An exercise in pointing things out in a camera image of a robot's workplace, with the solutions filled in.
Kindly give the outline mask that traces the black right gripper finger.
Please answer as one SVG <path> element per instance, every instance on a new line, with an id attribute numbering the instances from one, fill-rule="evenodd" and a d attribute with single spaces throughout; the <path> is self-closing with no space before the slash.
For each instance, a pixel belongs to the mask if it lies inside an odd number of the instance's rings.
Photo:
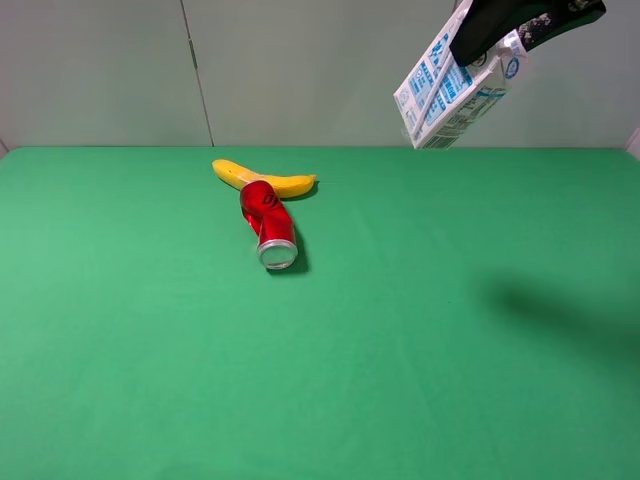
<path id="1" fill-rule="evenodd" d="M 537 1 L 473 1 L 450 44 L 455 62 L 474 63 L 506 34 L 537 15 Z"/>

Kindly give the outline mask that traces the black speckled right gripper finger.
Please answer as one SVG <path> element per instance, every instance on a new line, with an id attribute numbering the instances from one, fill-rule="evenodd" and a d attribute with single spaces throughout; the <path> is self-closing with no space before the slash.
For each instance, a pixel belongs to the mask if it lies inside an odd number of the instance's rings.
<path id="1" fill-rule="evenodd" d="M 606 13 L 603 1 L 560 1 L 558 6 L 534 17 L 517 28 L 526 51 L 570 30 L 594 23 Z"/>

